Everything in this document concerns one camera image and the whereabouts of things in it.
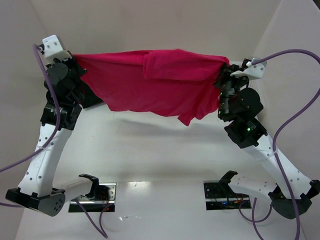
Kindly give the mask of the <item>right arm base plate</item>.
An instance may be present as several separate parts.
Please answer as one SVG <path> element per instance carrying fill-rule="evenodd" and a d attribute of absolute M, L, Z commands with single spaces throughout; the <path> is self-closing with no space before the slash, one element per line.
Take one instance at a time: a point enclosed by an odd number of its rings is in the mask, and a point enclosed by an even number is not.
<path fill-rule="evenodd" d="M 219 181 L 204 181 L 204 197 L 207 211 L 251 209 L 250 197 L 227 190 Z"/>

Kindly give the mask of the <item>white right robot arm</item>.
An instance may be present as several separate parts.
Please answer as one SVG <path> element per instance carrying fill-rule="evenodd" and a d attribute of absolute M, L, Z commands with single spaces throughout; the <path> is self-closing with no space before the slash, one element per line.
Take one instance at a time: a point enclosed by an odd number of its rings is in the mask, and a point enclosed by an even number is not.
<path fill-rule="evenodd" d="M 219 183 L 226 194 L 246 194 L 269 203 L 281 216 L 294 219 L 307 212 L 312 198 L 320 193 L 319 180 L 301 173 L 276 147 L 266 128 L 256 118 L 263 110 L 261 98 L 249 87 L 250 80 L 260 79 L 265 65 L 222 65 L 214 86 L 220 91 L 218 118 L 228 137 L 240 149 L 251 155 L 273 178 L 257 181 L 228 171 Z"/>

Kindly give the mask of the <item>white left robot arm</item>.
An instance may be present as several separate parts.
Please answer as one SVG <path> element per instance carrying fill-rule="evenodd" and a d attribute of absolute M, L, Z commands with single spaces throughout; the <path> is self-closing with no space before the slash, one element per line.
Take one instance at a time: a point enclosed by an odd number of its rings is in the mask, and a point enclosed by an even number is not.
<path fill-rule="evenodd" d="M 19 206 L 56 216 L 65 201 L 65 191 L 53 188 L 54 175 L 62 151 L 82 111 L 84 98 L 81 76 L 86 73 L 74 59 L 47 65 L 53 93 L 46 94 L 47 104 L 41 116 L 39 145 L 22 181 L 9 189 L 5 198 Z"/>

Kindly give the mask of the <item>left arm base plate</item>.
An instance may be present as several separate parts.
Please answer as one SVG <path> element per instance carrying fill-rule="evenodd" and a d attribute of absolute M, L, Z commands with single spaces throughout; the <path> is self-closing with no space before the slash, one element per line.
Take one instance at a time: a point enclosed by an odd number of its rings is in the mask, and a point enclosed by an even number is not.
<path fill-rule="evenodd" d="M 78 201 L 88 213 L 99 213 L 105 207 L 105 212 L 115 211 L 115 200 L 116 200 L 116 182 L 103 182 L 99 184 L 97 194 L 93 197 L 81 195 L 75 200 L 69 202 L 68 212 L 69 213 L 82 213 L 82 208 L 76 203 Z"/>

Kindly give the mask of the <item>pink t shirt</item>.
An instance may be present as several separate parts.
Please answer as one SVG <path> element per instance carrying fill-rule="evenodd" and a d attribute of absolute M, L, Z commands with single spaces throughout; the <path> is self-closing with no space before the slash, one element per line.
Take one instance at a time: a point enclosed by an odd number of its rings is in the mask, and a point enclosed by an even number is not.
<path fill-rule="evenodd" d="M 82 80 L 114 112 L 151 112 L 188 126 L 215 112 L 224 56 L 182 49 L 76 54 Z"/>

